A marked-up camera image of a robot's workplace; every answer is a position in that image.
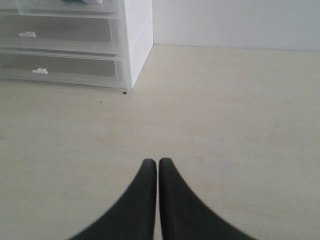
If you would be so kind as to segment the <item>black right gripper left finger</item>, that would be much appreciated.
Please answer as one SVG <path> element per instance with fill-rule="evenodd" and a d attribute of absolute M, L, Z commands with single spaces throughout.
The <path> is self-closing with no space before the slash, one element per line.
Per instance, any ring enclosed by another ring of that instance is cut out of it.
<path fill-rule="evenodd" d="M 157 200 L 157 164 L 143 160 L 117 202 L 72 240 L 152 240 Z"/>

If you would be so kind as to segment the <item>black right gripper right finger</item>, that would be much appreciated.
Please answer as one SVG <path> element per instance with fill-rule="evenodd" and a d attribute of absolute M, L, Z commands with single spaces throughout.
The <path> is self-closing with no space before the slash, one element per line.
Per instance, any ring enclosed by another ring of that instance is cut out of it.
<path fill-rule="evenodd" d="M 164 240 L 252 240 L 214 213 L 192 191 L 171 158 L 158 168 L 159 214 Z"/>

